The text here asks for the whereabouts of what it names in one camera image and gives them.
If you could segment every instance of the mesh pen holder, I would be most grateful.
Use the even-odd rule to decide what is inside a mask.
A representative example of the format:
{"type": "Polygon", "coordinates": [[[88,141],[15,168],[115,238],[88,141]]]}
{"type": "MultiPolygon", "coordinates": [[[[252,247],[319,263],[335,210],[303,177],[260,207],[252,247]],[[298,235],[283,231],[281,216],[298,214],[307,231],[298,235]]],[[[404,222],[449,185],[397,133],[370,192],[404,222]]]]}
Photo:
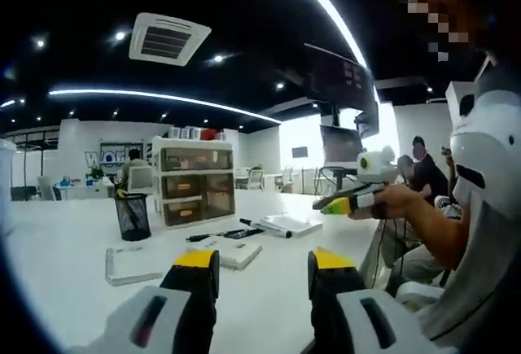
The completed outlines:
{"type": "Polygon", "coordinates": [[[121,238],[127,242],[138,242],[151,236],[148,225],[147,196],[145,194],[121,195],[115,193],[117,220],[121,238]]]}

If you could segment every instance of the led light strip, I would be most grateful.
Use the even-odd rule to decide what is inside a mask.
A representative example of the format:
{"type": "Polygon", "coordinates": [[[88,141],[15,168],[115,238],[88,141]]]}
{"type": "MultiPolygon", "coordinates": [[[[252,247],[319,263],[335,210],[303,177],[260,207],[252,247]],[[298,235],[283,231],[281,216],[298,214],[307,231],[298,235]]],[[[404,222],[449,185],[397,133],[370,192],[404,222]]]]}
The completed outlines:
{"type": "Polygon", "coordinates": [[[0,108],[8,107],[11,104],[15,104],[15,101],[13,99],[8,100],[7,102],[2,103],[2,105],[0,105],[0,108]]]}
{"type": "MultiPolygon", "coordinates": [[[[349,31],[348,26],[345,24],[344,20],[340,16],[339,12],[336,10],[335,6],[330,0],[317,0],[318,3],[324,8],[333,22],[336,24],[336,27],[340,30],[340,33],[344,37],[345,41],[348,43],[349,48],[352,50],[353,55],[357,62],[363,66],[364,68],[368,68],[366,59],[361,53],[360,47],[358,47],[357,42],[355,41],[354,36],[349,31]]],[[[373,86],[374,91],[374,99],[378,104],[380,104],[380,100],[378,97],[378,92],[376,91],[376,87],[373,86]]]]}
{"type": "Polygon", "coordinates": [[[274,122],[275,124],[281,124],[280,120],[275,120],[274,118],[270,118],[268,116],[262,116],[261,114],[256,114],[255,112],[249,112],[246,110],[241,110],[240,108],[224,106],[222,104],[205,102],[204,100],[183,98],[181,96],[173,96],[173,95],[164,95],[164,94],[153,94],[151,92],[141,92],[141,91],[127,91],[127,90],[56,90],[50,91],[49,95],[74,95],[74,94],[117,94],[117,95],[128,95],[128,96],[143,96],[146,98],[157,98],[157,99],[167,99],[167,100],[177,100],[178,102],[186,102],[193,104],[200,104],[202,106],[215,107],[220,108],[221,110],[227,110],[232,112],[237,112],[238,114],[244,114],[245,116],[252,116],[254,118],[259,118],[261,120],[268,120],[270,122],[274,122]]]}

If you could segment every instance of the black shirt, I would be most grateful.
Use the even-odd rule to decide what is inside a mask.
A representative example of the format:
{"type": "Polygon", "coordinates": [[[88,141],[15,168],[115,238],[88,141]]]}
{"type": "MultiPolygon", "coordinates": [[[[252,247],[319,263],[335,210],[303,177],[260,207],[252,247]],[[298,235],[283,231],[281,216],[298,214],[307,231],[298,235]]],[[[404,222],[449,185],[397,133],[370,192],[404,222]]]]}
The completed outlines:
{"type": "Polygon", "coordinates": [[[421,191],[425,185],[431,187],[431,195],[425,198],[431,205],[434,205],[434,198],[438,195],[447,195],[449,190],[447,177],[436,166],[432,156],[428,153],[421,161],[414,164],[414,176],[410,182],[410,188],[414,191],[421,191]]]}

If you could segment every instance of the box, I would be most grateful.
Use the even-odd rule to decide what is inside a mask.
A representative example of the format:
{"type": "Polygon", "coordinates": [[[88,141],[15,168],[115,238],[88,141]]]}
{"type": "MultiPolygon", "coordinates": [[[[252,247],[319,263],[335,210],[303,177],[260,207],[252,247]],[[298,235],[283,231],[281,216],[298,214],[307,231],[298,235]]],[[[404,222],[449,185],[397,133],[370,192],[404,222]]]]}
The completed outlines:
{"type": "Polygon", "coordinates": [[[233,151],[223,141],[155,137],[155,208],[179,228],[235,213],[233,151]]]}

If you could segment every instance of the hand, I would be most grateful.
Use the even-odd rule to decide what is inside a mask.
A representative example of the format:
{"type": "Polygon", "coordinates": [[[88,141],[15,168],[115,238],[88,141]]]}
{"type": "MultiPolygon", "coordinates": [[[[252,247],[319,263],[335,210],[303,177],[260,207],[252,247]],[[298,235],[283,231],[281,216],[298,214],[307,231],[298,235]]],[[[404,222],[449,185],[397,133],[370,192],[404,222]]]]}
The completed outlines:
{"type": "MultiPolygon", "coordinates": [[[[422,196],[406,185],[389,185],[374,195],[375,204],[384,203],[388,218],[405,217],[411,206],[418,200],[423,200],[422,196]]],[[[353,220],[361,219],[361,215],[357,213],[349,215],[349,217],[353,220]]]]}
{"type": "Polygon", "coordinates": [[[445,156],[445,163],[447,163],[451,170],[454,170],[454,159],[451,155],[445,156]]]}

